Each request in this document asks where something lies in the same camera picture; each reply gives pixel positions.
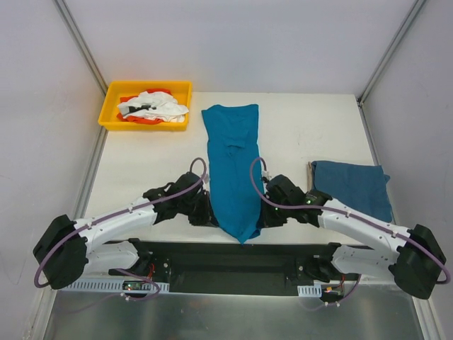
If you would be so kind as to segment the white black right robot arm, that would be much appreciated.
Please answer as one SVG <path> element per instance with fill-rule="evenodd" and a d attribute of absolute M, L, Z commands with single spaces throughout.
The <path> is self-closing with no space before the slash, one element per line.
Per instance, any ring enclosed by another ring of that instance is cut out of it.
<path fill-rule="evenodd" d="M 442 284 L 446 257 L 429 228 L 407 228 L 378 220 L 321 191 L 304 192 L 284 175 L 264 176 L 261 181 L 265 185 L 261 198 L 265 226 L 279 227 L 294 219 L 362 244 L 355 248 L 329 243 L 330 255 L 304 265 L 313 279 L 327 282 L 340 274 L 392 279 L 403 292 L 422 300 Z"/>

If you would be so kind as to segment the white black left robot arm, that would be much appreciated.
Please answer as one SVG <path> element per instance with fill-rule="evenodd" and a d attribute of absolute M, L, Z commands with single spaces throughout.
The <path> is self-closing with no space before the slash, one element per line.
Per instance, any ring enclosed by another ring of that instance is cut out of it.
<path fill-rule="evenodd" d="M 90 274 L 121 276 L 132 273 L 151 278 L 153 257 L 138 238 L 120 240 L 121 234 L 184 215 L 192 226 L 216 227 L 210 194 L 202 179 L 187 172 L 165 186 L 145 191 L 127 207 L 98 217 L 53 219 L 33 249 L 38 288 L 65 288 Z"/>

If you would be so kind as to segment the teal t-shirt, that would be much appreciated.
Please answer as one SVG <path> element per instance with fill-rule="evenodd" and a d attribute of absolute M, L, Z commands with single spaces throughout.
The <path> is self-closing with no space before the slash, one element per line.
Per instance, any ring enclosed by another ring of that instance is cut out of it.
<path fill-rule="evenodd" d="M 250 166 L 259 157 L 259 106 L 226 107 L 219 104 L 202 111 L 207 131 L 211 204 L 219 227 L 240 243 L 260 235 L 263 193 L 261 166 Z"/>

